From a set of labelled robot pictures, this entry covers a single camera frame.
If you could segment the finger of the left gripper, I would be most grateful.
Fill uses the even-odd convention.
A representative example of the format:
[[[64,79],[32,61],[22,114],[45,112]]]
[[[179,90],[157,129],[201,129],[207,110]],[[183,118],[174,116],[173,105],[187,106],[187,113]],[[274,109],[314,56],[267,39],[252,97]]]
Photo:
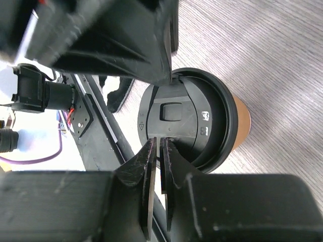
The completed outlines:
[[[114,1],[53,63],[62,72],[172,81],[178,1]]]

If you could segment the single brown paper cup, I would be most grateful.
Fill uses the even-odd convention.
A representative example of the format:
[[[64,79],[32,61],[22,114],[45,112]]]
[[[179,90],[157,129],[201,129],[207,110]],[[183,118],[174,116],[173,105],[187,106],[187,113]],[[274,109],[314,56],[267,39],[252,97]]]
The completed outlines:
[[[238,131],[232,151],[239,147],[249,135],[251,129],[251,116],[247,106],[237,96],[233,96],[238,113]]]

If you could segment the black plastic cup lid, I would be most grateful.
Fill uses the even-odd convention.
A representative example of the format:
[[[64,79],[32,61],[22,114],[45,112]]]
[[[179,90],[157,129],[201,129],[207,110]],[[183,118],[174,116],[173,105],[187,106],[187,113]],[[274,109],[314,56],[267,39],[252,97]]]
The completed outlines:
[[[171,84],[149,85],[144,91],[137,120],[140,142],[171,138],[181,156],[210,173],[227,159],[237,137],[233,94],[201,69],[176,69],[172,78]]]

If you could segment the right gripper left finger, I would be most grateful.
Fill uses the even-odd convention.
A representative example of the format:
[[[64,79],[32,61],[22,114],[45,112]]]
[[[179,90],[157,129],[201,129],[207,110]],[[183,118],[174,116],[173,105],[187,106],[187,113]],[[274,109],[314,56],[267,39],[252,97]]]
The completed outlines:
[[[156,139],[113,171],[1,175],[1,241],[148,241]]]

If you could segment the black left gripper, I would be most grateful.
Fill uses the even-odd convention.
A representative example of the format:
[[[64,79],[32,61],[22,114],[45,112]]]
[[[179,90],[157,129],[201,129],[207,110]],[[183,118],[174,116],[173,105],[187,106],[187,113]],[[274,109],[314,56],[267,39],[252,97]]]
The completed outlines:
[[[1,61],[103,68],[91,29],[105,10],[105,1],[1,1]]]

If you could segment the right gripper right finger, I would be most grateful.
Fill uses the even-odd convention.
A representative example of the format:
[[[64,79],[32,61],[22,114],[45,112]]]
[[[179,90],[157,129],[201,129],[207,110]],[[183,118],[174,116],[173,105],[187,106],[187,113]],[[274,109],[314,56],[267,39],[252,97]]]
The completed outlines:
[[[322,241],[322,214],[291,174],[205,174],[160,141],[172,241]]]

